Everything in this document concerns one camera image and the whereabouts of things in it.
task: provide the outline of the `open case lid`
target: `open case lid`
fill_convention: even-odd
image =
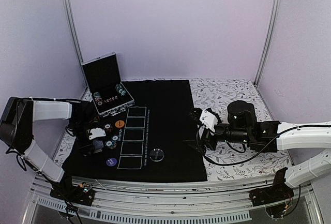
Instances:
[[[116,54],[114,52],[84,62],[82,66],[88,87],[93,93],[121,82]]]

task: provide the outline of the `wire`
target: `wire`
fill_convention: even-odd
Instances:
[[[288,212],[288,213],[286,213],[286,212],[285,212],[285,214],[284,214],[284,215],[282,215],[282,213],[283,213],[283,212],[281,212],[281,213],[280,213],[280,215],[279,215],[279,216],[276,216],[276,217],[274,217],[274,219],[280,219],[280,218],[284,218],[284,217],[286,217],[286,216],[290,215],[291,213],[293,213],[293,212],[294,212],[294,210],[295,210],[295,209],[298,207],[298,205],[299,205],[300,196],[301,196],[301,185],[299,185],[299,196],[298,196],[298,200],[296,201],[296,203],[295,203],[294,207],[292,208],[292,210],[291,210],[290,212]]]
[[[212,134],[214,134],[214,135],[223,135],[224,133],[217,133],[217,132],[214,132],[214,131],[212,131],[212,130],[210,130],[209,129],[209,132],[211,132]]]
[[[19,156],[21,155],[21,154],[19,154],[18,152],[16,152],[16,151],[8,151],[8,153],[16,153],[17,155],[16,155],[16,161],[17,161],[17,163],[19,164],[19,166],[24,170],[24,171],[26,171],[26,165],[25,165],[25,162],[24,162],[24,158],[22,158],[21,157],[21,160],[22,160],[22,164],[19,162],[19,160],[18,160],[18,158],[19,158]],[[67,215],[69,215],[69,213],[68,213],[68,210],[72,210],[72,211],[74,211],[75,213],[76,213],[76,215],[77,215],[77,218],[78,218],[78,220],[79,220],[79,223],[80,224],[83,224],[83,222],[82,222],[82,220],[81,220],[81,218],[80,218],[80,216],[79,216],[79,214],[78,214],[78,211],[77,211],[77,209],[76,209],[76,207],[61,193],[61,191],[60,190],[58,190],[57,189],[57,186],[56,185],[54,185],[53,184],[53,182],[52,181],[50,181],[43,173],[40,173],[51,185],[52,185],[52,188],[53,189],[55,189],[64,199],[65,199],[65,203],[66,203],[66,205],[67,205],[67,207],[66,207],[66,212],[67,212]]]
[[[47,180],[47,182],[49,182],[52,185],[53,189],[55,189],[64,198],[64,202],[67,205],[67,207],[66,207],[67,215],[69,215],[69,212],[68,212],[69,210],[74,211],[77,215],[79,223],[83,224],[83,222],[78,214],[77,208],[61,193],[60,190],[57,189],[57,186],[54,185],[52,181],[50,181],[44,174],[41,173],[41,175]]]
[[[66,131],[67,134],[69,134],[70,136],[74,137],[73,133],[70,133],[70,132],[69,132],[69,131],[72,132],[72,129],[69,128],[68,126],[65,127],[65,131]]]
[[[274,140],[276,140],[279,136],[281,136],[282,134],[286,133],[286,132],[289,132],[291,130],[294,130],[294,129],[300,129],[300,128],[306,128],[306,127],[331,127],[331,125],[314,125],[314,124],[307,124],[307,125],[301,125],[301,126],[296,126],[296,127],[291,127],[289,129],[286,129],[284,130],[283,132],[277,134],[276,136],[274,136],[258,153],[256,153],[254,156],[246,159],[246,160],[243,160],[243,161],[240,161],[240,162],[236,162],[236,163],[217,163],[215,161],[213,161],[212,159],[208,158],[206,155],[203,154],[203,151],[201,150],[200,148],[200,145],[199,145],[199,141],[200,141],[200,137],[199,137],[199,131],[201,129],[201,127],[203,127],[203,125],[201,125],[198,130],[197,130],[197,135],[196,135],[196,142],[197,142],[197,145],[198,145],[198,150],[200,152],[200,154],[209,162],[209,163],[212,163],[214,165],[217,165],[217,166],[235,166],[235,165],[239,165],[241,163],[246,163],[246,162],[249,162],[251,161],[252,159],[256,158],[257,156],[259,156],[260,153],[262,153]]]
[[[229,142],[227,142],[229,148],[231,148],[232,150],[234,150],[235,152],[238,152],[238,153],[245,153],[246,152],[246,146],[243,144],[243,151],[239,151],[237,150],[236,148],[233,148],[232,145],[230,145]]]

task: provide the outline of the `orange poker chip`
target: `orange poker chip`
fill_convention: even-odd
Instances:
[[[115,123],[115,127],[117,127],[117,128],[122,128],[122,127],[124,127],[124,125],[125,125],[124,121],[117,121]]]

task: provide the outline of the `floral tablecloth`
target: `floral tablecloth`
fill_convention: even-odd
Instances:
[[[223,122],[227,120],[227,106],[236,100],[244,100],[255,106],[258,121],[271,120],[270,115],[259,96],[254,85],[247,80],[228,79],[189,79],[194,106],[198,108],[211,108],[218,112]],[[89,91],[85,94],[84,100],[92,100]],[[54,161],[62,166],[69,156],[74,143],[74,137],[65,134],[60,147],[54,157]],[[232,145],[237,150],[241,150],[240,144]],[[233,163],[245,160],[255,154],[247,149],[240,154],[231,150],[226,144],[219,143],[215,151],[207,151],[207,156],[219,163]],[[252,178],[275,174],[283,167],[291,165],[289,155],[286,151],[277,153],[262,153],[255,159],[237,166],[220,167],[204,161],[208,181],[237,180],[242,178]]]

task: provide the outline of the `purple wall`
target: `purple wall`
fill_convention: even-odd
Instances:
[[[331,0],[281,0],[260,93],[275,119],[331,120]],[[294,161],[320,150],[291,150]],[[331,175],[313,180],[325,222],[331,220]]]
[[[273,0],[71,0],[85,61],[115,51],[123,78],[253,80]]]
[[[10,96],[80,97],[84,90],[62,0],[0,1],[0,113]],[[37,143],[53,154],[64,122],[37,124]],[[0,142],[0,223],[20,223],[34,173]]]

